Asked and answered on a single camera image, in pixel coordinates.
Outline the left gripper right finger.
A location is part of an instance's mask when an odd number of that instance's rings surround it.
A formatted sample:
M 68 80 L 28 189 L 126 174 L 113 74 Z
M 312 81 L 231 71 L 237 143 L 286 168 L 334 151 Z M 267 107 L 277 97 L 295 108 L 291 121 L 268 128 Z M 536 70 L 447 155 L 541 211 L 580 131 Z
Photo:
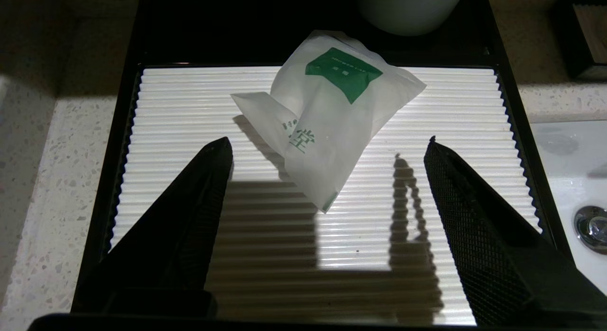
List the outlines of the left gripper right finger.
M 605 295 L 455 151 L 432 137 L 423 164 L 477 325 L 606 326 Z

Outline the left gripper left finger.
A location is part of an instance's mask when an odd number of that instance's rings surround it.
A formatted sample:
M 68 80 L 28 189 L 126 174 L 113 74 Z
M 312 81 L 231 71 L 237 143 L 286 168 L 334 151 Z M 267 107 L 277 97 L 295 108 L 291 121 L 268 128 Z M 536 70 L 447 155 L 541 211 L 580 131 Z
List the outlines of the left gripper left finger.
M 232 165 L 229 138 L 201 148 L 83 279 L 72 311 L 213 317 L 217 304 L 204 286 Z

